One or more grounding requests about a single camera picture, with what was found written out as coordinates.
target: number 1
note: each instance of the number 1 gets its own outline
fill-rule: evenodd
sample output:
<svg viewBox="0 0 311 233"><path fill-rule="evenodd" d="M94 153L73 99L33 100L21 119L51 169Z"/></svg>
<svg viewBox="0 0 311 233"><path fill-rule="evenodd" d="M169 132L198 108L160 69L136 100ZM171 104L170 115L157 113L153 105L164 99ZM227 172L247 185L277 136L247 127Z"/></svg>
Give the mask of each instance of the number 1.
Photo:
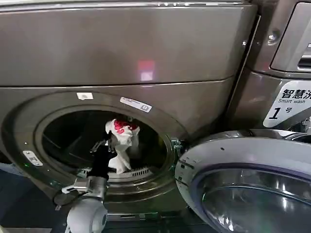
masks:
<svg viewBox="0 0 311 233"><path fill-rule="evenodd" d="M273 115L273 117L269 117L269 119L277 119L277 114L279 113L279 111L281 110L281 108L275 108L275 113L274 113L274 115Z"/></svg>

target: washing machine top panel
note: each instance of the washing machine top panel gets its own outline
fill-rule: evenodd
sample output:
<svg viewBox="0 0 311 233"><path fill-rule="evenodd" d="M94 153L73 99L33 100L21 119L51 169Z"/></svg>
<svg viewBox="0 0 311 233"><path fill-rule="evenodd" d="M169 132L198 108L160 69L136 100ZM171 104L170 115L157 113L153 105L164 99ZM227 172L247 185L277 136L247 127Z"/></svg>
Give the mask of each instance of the washing machine top panel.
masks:
<svg viewBox="0 0 311 233"><path fill-rule="evenodd" d="M256 14L241 1L10 2L0 8L4 86L224 80Z"/></svg>
<svg viewBox="0 0 311 233"><path fill-rule="evenodd" d="M289 25L276 52L271 67L289 72L311 73L311 3L300 2L295 7Z"/></svg>
<svg viewBox="0 0 311 233"><path fill-rule="evenodd" d="M311 145L302 133L223 132L177 163L178 189L219 232L309 232Z"/></svg>

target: smart wash label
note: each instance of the smart wash label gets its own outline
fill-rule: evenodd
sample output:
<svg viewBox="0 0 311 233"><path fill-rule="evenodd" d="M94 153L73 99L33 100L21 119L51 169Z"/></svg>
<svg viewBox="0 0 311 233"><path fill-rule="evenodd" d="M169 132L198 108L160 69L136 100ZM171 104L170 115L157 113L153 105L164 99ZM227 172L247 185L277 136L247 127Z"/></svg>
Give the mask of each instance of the smart wash label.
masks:
<svg viewBox="0 0 311 233"><path fill-rule="evenodd" d="M311 81L290 81L281 88L263 125L274 127L310 107Z"/></svg>

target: screw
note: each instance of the screw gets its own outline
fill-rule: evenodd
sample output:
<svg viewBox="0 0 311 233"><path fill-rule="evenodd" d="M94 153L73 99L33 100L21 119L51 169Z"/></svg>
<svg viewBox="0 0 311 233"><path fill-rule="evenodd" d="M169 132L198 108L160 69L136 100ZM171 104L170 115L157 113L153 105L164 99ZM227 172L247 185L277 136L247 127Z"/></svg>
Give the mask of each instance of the screw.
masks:
<svg viewBox="0 0 311 233"><path fill-rule="evenodd" d="M269 35L268 38L269 38L269 40L273 40L273 41L276 40L276 36L275 35Z"/></svg>

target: barcode sticker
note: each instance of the barcode sticker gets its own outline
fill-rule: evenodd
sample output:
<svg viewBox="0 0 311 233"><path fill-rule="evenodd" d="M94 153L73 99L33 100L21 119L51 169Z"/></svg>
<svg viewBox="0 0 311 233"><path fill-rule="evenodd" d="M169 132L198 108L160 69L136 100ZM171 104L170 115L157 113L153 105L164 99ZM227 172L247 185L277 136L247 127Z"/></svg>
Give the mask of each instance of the barcode sticker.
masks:
<svg viewBox="0 0 311 233"><path fill-rule="evenodd" d="M132 99L125 98L125 97L121 97L120 102L124 103L126 105L129 105L133 108L137 108L141 111L147 112L147 113L150 112L150 110L152 109L152 106L150 106L146 103L139 102L137 100L132 100Z"/></svg>

